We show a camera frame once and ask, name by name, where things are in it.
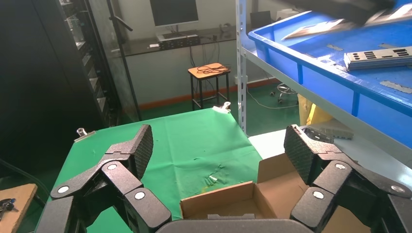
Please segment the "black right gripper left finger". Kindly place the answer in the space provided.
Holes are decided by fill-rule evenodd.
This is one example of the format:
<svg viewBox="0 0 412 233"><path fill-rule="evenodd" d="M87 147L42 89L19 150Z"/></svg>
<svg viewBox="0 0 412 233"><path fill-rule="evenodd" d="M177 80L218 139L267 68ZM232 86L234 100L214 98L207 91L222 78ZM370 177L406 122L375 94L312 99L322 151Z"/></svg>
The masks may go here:
<svg viewBox="0 0 412 233"><path fill-rule="evenodd" d="M147 124L131 140L111 145L95 166L51 191L36 232L85 233L108 208L135 233L157 232L172 216L142 182L153 147Z"/></svg>

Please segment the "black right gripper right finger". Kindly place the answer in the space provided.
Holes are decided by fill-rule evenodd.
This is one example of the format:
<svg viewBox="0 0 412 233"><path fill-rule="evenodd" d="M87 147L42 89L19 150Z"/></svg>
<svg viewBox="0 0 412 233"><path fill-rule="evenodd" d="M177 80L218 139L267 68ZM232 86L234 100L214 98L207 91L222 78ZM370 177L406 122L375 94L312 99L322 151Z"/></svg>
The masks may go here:
<svg viewBox="0 0 412 233"><path fill-rule="evenodd" d="M343 207L373 233L411 232L412 192L405 185L358 165L295 124L286 128L284 149L308 186L291 211L292 220L319 233Z"/></svg>

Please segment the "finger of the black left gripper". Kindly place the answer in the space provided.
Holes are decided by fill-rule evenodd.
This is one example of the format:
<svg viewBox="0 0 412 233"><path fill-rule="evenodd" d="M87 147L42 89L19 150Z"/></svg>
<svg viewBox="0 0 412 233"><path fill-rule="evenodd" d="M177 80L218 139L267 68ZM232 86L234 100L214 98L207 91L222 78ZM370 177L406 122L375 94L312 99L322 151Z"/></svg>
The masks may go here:
<svg viewBox="0 0 412 233"><path fill-rule="evenodd" d="M375 14L391 10L395 7L395 0L355 0L354 23L365 24Z"/></svg>
<svg viewBox="0 0 412 233"><path fill-rule="evenodd" d="M346 19L363 25L370 18L368 0L284 0L284 3L314 11L336 19Z"/></svg>

